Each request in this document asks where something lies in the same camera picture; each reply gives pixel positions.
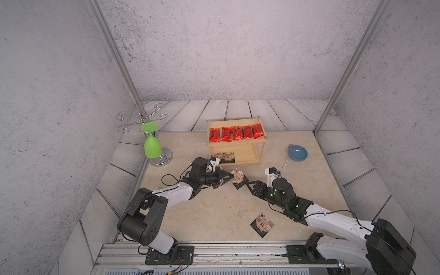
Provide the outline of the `black floral tea bag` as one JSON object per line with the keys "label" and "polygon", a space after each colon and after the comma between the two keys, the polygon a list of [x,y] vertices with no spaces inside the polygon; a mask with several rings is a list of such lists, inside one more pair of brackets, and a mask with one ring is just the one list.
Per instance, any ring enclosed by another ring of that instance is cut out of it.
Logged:
{"label": "black floral tea bag", "polygon": [[264,213],[261,213],[252,221],[250,226],[261,238],[264,238],[275,224]]}
{"label": "black floral tea bag", "polygon": [[224,159],[224,153],[223,152],[218,152],[215,154],[211,154],[211,158],[213,160],[215,160],[215,162],[218,162],[219,164],[221,163],[225,163],[225,159]]}
{"label": "black floral tea bag", "polygon": [[220,163],[235,163],[235,154],[233,152],[223,152]]}
{"label": "black floral tea bag", "polygon": [[234,169],[231,173],[234,176],[231,182],[237,190],[239,190],[241,187],[245,186],[249,182],[248,178],[240,168]]}

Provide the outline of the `red tea bag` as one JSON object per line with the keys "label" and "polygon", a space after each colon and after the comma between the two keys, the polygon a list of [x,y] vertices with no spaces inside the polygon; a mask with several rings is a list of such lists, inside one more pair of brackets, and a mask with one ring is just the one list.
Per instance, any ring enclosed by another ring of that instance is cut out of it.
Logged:
{"label": "red tea bag", "polygon": [[253,128],[251,126],[242,127],[242,134],[244,139],[254,138]]}
{"label": "red tea bag", "polygon": [[261,123],[255,124],[255,125],[251,126],[251,128],[252,128],[253,136],[255,139],[258,139],[258,138],[265,135]]}
{"label": "red tea bag", "polygon": [[210,142],[220,142],[221,141],[221,129],[220,128],[211,128],[210,129]]}
{"label": "red tea bag", "polygon": [[231,127],[222,127],[221,134],[222,142],[231,142],[233,140],[233,129]]}
{"label": "red tea bag", "polygon": [[244,139],[242,127],[233,127],[232,134],[233,134],[233,140],[243,140]]}

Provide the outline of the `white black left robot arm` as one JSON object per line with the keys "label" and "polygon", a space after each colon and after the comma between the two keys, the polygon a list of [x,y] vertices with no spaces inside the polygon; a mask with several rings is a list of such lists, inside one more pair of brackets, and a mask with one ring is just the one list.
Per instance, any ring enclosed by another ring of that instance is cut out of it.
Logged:
{"label": "white black left robot arm", "polygon": [[193,248],[187,246],[183,251],[184,246],[160,228],[167,209],[195,198],[204,188],[217,189],[234,178],[217,166],[218,162],[213,158],[195,158],[176,184],[159,190],[141,188],[135,193],[117,228],[124,238],[148,248],[151,255],[146,256],[147,265],[192,264],[192,259],[184,256]]}

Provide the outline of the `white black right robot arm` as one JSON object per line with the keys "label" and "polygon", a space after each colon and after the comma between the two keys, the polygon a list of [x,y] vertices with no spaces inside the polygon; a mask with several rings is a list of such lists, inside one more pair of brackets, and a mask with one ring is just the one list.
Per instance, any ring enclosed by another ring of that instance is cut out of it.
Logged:
{"label": "white black right robot arm", "polygon": [[377,275],[413,275],[416,252],[396,228],[381,218],[375,222],[330,211],[296,195],[286,179],[279,177],[271,185],[248,182],[251,194],[282,209],[293,222],[320,228],[337,238],[313,233],[298,252],[287,253],[294,263],[323,264],[343,261],[374,271]]}

